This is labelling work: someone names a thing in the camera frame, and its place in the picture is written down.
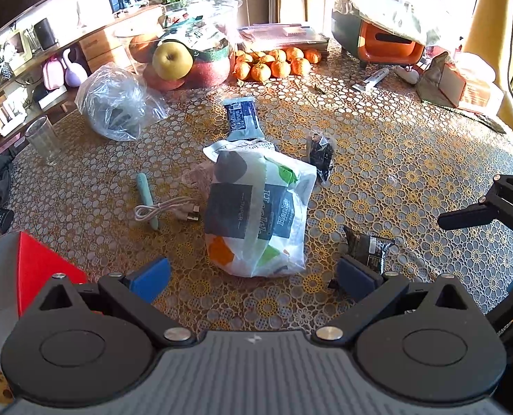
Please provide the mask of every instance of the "transparent plastic bowl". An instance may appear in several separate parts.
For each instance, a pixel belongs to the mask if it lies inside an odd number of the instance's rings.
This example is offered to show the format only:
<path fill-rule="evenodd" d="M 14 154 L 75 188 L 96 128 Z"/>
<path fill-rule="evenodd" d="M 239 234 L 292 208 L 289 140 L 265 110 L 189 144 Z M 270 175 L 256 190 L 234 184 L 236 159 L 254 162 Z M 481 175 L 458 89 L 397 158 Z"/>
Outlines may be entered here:
<path fill-rule="evenodd" d="M 114 35 L 149 87 L 160 92 L 212 87 L 233 71 L 241 4 L 241 0 L 185 0 L 161 5 L 158 20 L 126 25 Z M 180 21 L 171 24 L 174 19 Z"/>

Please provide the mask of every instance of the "blue snack package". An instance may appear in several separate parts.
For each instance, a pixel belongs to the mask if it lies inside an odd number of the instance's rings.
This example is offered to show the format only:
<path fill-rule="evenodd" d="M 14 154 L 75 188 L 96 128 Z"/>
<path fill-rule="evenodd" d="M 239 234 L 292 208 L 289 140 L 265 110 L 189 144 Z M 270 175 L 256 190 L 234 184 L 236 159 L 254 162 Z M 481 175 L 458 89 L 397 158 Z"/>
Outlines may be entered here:
<path fill-rule="evenodd" d="M 264 139 L 258 122 L 253 96 L 225 99 L 222 104 L 228 114 L 230 133 L 226 140 Z"/>

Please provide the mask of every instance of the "glass cup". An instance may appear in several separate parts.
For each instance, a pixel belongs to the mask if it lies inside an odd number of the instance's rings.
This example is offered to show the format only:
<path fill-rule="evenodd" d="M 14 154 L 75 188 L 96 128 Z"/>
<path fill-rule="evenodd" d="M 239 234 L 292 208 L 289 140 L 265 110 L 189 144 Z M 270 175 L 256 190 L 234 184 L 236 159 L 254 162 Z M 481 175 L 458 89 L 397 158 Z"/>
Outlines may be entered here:
<path fill-rule="evenodd" d="M 61 142 L 46 116 L 38 118 L 28 127 L 26 140 L 34 146 L 48 165 L 55 165 L 58 162 L 62 153 Z"/>

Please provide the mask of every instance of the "usb cable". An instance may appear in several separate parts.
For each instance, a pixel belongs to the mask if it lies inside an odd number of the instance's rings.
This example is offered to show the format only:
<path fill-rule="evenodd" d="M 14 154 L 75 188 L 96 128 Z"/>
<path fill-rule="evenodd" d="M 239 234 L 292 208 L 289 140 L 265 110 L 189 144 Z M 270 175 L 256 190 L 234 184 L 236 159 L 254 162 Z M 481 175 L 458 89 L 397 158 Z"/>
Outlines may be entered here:
<path fill-rule="evenodd" d="M 152 206 L 136 206 L 134 216 L 136 221 L 149 221 L 163 212 L 172 212 L 178 220 L 199 221 L 199 205 L 188 196 L 178 196 Z"/>

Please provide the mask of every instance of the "pink bag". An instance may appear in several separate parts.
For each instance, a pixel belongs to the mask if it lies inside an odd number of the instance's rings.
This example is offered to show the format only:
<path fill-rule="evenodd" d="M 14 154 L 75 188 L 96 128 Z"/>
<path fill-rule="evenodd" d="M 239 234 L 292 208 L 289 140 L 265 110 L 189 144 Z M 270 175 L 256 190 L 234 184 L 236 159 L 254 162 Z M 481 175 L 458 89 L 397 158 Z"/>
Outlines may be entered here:
<path fill-rule="evenodd" d="M 44 86 L 48 91 L 54 91 L 65 84 L 65 69 L 56 56 L 45 61 L 43 75 Z"/>

